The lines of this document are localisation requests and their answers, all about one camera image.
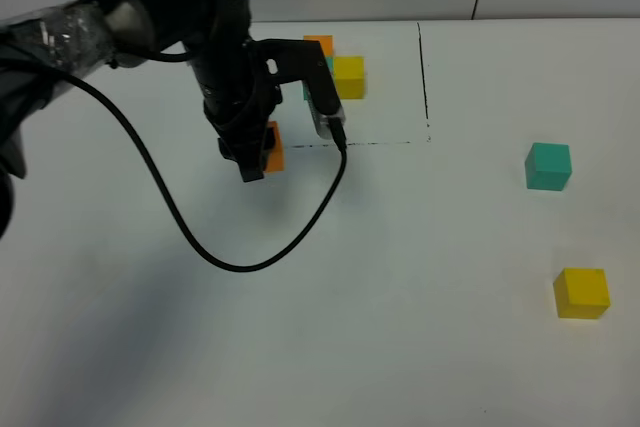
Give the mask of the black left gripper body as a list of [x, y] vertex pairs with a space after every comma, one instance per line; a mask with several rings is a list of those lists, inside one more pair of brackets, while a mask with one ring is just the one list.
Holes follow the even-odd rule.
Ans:
[[266, 83], [256, 62], [249, 28], [216, 27], [187, 37], [190, 62], [204, 96], [204, 112], [220, 137], [221, 153], [239, 157], [263, 140], [267, 119], [281, 103], [281, 90]]

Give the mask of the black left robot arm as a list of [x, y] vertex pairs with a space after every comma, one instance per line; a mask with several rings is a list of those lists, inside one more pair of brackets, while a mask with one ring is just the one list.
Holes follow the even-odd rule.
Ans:
[[26, 175], [21, 124], [68, 89], [53, 68], [84, 78], [102, 66], [187, 62], [223, 156], [246, 182], [264, 175], [269, 111], [258, 106], [249, 0], [74, 0], [1, 25], [1, 221]]

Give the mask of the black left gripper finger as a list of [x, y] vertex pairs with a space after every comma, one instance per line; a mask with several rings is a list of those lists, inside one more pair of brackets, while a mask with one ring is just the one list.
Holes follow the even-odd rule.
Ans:
[[244, 182], [264, 178], [267, 123], [258, 123], [232, 133], [221, 134], [218, 139], [221, 155], [237, 164]]

